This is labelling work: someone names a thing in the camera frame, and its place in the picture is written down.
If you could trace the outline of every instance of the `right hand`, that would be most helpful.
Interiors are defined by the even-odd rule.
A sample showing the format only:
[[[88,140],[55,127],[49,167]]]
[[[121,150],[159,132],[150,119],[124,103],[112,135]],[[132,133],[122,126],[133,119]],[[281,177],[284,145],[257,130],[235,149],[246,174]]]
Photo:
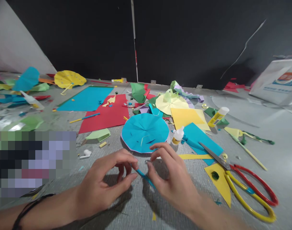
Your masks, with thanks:
[[[148,176],[158,192],[176,209],[190,217],[200,205],[201,197],[194,186],[186,165],[168,143],[156,143],[150,147],[157,149],[151,154],[150,161],[161,157],[169,170],[169,178],[163,180],[151,162],[147,162]]]

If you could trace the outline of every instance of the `scissor blade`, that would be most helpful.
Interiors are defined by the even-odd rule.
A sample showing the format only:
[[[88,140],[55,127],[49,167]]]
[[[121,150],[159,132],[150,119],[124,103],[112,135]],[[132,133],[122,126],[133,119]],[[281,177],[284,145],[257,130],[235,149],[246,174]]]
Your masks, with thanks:
[[[230,165],[227,164],[223,159],[221,159],[219,156],[217,156],[212,150],[210,150],[207,146],[205,146],[203,143],[199,142],[199,144],[226,170],[230,170]]]

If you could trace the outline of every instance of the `blue paper umbrella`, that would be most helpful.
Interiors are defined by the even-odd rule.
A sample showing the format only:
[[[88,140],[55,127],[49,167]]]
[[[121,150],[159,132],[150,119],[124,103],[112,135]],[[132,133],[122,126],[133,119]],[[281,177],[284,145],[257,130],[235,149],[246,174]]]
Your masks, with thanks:
[[[165,142],[169,128],[166,122],[150,113],[141,113],[131,117],[125,123],[121,137],[129,149],[139,153],[151,153],[149,147],[155,143]]]

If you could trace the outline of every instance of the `cable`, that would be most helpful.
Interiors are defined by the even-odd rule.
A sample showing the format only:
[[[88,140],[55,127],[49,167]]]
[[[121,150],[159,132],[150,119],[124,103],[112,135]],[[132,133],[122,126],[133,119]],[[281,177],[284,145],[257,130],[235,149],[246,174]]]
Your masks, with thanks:
[[[245,51],[245,49],[247,48],[247,44],[250,41],[250,39],[252,39],[252,37],[258,32],[258,30],[264,25],[264,23],[266,22],[267,19],[265,19],[265,21],[263,21],[263,23],[258,27],[258,29],[253,33],[253,35],[251,35],[251,37],[246,41],[245,43],[245,47],[242,50],[241,54],[238,56],[238,58],[235,60],[235,62],[229,66],[229,68],[226,69],[226,71],[222,74],[222,76],[220,77],[220,79],[225,75],[225,73],[239,60],[239,58],[241,57],[241,55],[243,54],[243,52]]]

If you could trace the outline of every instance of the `white bag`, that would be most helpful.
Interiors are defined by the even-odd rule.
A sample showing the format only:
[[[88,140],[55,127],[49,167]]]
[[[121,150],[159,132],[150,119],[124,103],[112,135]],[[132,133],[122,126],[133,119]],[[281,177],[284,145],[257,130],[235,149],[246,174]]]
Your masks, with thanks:
[[[249,94],[277,105],[292,105],[292,59],[271,62]]]

